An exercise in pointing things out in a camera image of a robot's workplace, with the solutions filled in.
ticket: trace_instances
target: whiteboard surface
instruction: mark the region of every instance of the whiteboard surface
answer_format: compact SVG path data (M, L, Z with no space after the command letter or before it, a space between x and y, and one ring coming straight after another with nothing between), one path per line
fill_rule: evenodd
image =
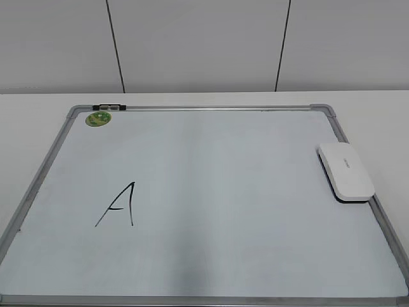
M0 293L390 297L404 278L371 209L338 203L321 112L81 113L3 263ZM135 181L130 225L128 191Z

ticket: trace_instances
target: green magnet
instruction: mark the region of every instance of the green magnet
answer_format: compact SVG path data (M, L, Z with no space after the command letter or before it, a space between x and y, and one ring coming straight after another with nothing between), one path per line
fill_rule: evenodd
M91 127L99 127L109 123L111 118L112 116L108 112L100 111L88 115L85 122L87 125Z

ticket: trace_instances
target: white table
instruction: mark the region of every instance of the white table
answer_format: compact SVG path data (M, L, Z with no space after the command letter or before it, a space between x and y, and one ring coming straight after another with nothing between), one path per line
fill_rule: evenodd
M0 233L74 105L330 104L409 253L407 100L409 91L0 95Z

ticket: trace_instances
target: black line on wall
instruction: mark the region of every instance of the black line on wall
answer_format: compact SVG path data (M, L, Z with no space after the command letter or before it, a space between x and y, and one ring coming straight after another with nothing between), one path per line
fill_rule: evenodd
M277 79L275 80L275 88L274 91L277 91L277 86L279 84L279 76L280 76L280 69L281 69L281 60L282 60L282 52L284 51L284 44L286 42L286 34L287 34L287 25L288 25L288 17L289 17L289 8L291 7L291 0L288 0L288 9L287 9L287 18L286 18L286 25L284 27L284 34L282 36L282 45L281 45L281 53L280 53L280 62L279 68L277 69Z
M123 93L125 93L125 85L123 84L123 78L122 78L122 69L121 69L120 57L118 56L118 48L116 47L116 40L115 40L114 26L112 25L111 11L110 11L110 9L109 9L109 3L108 3L108 0L105 0L105 3L107 4L107 11L108 11L108 17L109 17L109 24L111 25L112 40L114 41L115 55L116 55L116 62L118 63L118 69L119 69L119 71L120 71L120 78L121 78L121 84L122 84L122 92L123 92Z

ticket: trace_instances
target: whiteboard eraser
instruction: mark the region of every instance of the whiteboard eraser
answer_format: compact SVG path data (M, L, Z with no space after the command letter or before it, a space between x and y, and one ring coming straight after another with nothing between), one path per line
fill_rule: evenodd
M367 201L375 194L371 178L350 144L320 144L318 155L334 193L341 201Z

